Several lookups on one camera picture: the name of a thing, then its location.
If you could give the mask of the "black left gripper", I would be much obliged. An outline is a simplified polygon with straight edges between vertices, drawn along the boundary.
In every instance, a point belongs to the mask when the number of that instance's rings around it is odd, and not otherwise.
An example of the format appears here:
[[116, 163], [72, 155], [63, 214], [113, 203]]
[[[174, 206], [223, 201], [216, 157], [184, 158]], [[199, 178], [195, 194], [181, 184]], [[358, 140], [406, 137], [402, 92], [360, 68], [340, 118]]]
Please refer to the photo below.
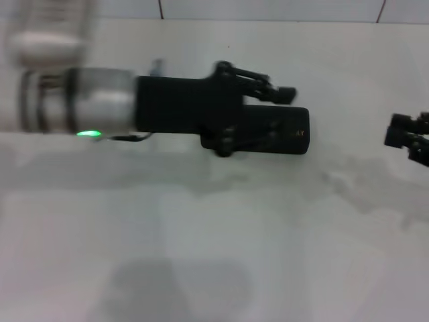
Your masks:
[[243, 95], [290, 105], [298, 94], [296, 88], [275, 87], [266, 74], [231, 66], [231, 75], [223, 74], [221, 69], [217, 66], [210, 76], [199, 79], [137, 77], [135, 129], [197, 134], [210, 140], [220, 157], [272, 146], [279, 136], [278, 121], [236, 129], [243, 114]]

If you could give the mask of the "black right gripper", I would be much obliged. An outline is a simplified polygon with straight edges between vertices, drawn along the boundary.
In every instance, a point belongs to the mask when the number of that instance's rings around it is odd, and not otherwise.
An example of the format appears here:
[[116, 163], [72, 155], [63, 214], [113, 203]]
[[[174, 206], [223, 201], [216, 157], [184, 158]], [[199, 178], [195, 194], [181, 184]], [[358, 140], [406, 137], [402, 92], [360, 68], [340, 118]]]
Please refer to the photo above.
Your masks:
[[428, 112], [422, 112], [416, 119], [394, 113], [391, 126], [386, 130], [384, 145], [408, 147], [408, 159], [428, 167], [428, 138], [424, 137], [427, 135]]

